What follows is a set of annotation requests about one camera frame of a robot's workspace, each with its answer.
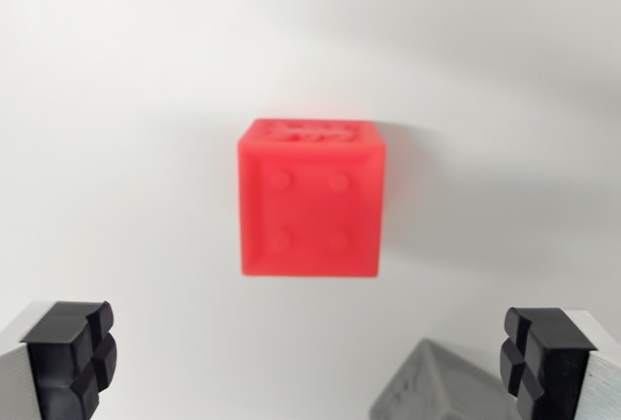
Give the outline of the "black-padded silver gripper right finger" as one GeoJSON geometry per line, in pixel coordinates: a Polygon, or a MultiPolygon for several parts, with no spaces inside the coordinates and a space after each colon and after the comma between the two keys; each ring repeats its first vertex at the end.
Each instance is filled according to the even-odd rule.
{"type": "Polygon", "coordinates": [[[500,373],[521,418],[618,419],[620,342],[591,313],[511,307],[500,373]]]}

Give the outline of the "black-padded silver gripper left finger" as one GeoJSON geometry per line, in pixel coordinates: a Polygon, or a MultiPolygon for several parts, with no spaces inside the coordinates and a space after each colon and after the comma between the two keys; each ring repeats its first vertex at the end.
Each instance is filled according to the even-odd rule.
{"type": "Polygon", "coordinates": [[[1,417],[86,420],[114,378],[108,302],[35,301],[1,331],[1,417]]]}

